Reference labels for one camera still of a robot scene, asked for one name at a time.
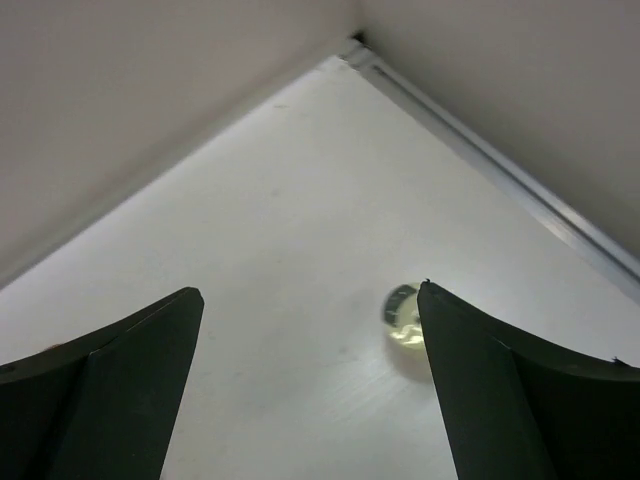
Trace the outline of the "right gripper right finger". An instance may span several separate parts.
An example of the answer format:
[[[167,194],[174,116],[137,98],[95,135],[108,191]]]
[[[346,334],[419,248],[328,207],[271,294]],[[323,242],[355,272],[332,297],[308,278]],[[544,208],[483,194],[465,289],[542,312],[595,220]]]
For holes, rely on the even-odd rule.
[[[638,478],[638,368],[551,343],[431,281],[417,303],[458,478]]]

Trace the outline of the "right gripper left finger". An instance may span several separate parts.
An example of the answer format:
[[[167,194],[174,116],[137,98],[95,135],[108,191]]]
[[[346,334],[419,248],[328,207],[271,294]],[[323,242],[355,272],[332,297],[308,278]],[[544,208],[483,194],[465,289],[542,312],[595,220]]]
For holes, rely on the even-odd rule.
[[[160,478],[203,310],[186,287],[2,365],[2,478]]]

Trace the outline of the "yellow-cap bottle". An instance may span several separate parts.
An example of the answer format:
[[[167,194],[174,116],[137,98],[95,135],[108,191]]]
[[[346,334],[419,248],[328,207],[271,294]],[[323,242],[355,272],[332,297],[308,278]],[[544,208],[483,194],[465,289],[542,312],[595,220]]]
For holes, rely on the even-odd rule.
[[[417,304],[419,288],[419,283],[404,283],[390,291],[382,306],[381,324],[392,365],[404,377],[429,384],[432,372]]]

